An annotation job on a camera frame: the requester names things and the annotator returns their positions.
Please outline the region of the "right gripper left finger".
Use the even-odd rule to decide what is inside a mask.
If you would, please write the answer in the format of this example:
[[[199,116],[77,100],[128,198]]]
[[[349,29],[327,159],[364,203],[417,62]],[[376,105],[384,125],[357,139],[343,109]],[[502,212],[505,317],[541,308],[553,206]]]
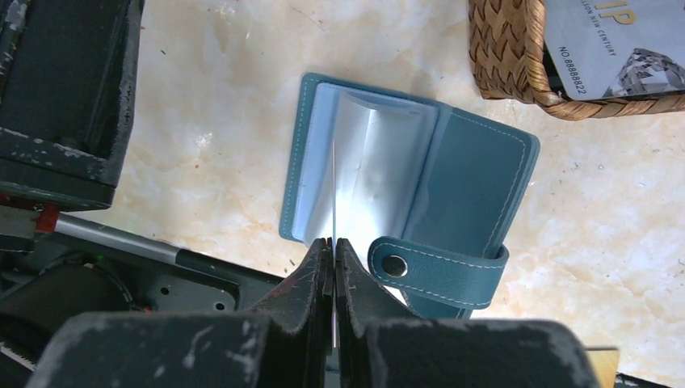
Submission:
[[[322,387],[333,258],[319,238],[267,295],[234,312],[86,313],[53,336],[30,387]]]

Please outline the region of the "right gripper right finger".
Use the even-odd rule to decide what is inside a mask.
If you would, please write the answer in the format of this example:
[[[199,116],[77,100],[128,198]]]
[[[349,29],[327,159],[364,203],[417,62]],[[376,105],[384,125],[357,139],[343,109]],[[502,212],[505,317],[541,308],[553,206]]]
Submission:
[[[597,387],[574,333],[546,320],[428,319],[335,243],[343,387]]]

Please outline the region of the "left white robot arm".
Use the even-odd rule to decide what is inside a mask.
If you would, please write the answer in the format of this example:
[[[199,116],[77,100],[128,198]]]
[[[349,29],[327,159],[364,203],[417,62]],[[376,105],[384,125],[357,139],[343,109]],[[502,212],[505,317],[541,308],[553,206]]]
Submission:
[[[132,133],[141,1],[1,4],[1,384],[86,312],[233,312],[268,275],[73,217],[107,209]]]

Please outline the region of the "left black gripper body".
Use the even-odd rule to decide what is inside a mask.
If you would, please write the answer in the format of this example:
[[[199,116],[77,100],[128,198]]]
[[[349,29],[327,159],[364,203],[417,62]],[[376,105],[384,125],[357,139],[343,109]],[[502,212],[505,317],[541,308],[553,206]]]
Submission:
[[[1,4],[1,191],[111,206],[132,134],[142,1]]]

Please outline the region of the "white blue card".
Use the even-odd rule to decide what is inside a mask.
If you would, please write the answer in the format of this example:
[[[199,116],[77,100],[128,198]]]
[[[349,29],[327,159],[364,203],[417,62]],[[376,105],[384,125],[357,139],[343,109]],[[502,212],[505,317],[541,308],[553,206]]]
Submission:
[[[544,11],[544,43],[570,99],[683,91],[682,1],[547,1]]]

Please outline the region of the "gold credit card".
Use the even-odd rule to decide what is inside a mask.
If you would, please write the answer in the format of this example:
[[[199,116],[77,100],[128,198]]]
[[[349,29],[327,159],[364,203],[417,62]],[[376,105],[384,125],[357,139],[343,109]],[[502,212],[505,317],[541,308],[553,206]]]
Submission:
[[[620,363],[618,348],[587,348],[586,355],[602,388],[614,388]]]

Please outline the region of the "blue leather card holder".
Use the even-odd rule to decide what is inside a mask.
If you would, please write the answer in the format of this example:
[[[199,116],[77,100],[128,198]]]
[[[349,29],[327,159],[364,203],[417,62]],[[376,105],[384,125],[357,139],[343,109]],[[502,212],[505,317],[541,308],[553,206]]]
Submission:
[[[307,73],[279,234],[345,238],[426,318],[487,308],[538,138],[433,99]]]

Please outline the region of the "woven wicker tray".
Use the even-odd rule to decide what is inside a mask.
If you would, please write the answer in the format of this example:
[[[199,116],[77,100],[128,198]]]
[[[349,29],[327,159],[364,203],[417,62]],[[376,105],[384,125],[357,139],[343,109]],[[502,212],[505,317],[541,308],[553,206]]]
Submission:
[[[535,104],[562,120],[682,112],[684,93],[574,101],[552,90],[544,67],[543,1],[470,1],[469,60],[483,99]]]

